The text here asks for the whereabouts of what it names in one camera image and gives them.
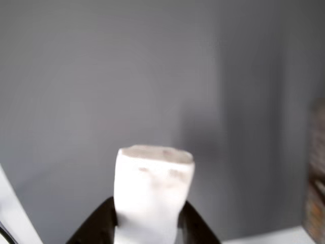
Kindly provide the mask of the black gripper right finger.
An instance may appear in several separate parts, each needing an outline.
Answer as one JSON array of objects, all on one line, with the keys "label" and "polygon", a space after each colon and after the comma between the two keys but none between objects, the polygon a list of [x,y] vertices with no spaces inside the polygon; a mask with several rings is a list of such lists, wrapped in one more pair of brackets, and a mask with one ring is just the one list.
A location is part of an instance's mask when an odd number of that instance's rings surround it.
[{"label": "black gripper right finger", "polygon": [[178,229],[182,233],[180,243],[221,244],[219,238],[214,234],[194,206],[187,200],[178,217]]}]

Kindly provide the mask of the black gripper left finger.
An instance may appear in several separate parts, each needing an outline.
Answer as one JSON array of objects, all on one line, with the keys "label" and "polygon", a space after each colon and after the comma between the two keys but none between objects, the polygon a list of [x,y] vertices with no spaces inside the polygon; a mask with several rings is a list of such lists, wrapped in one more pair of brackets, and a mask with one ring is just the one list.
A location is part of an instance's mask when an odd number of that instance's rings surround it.
[{"label": "black gripper left finger", "polygon": [[110,197],[90,214],[66,243],[112,244],[116,226],[114,198]]}]

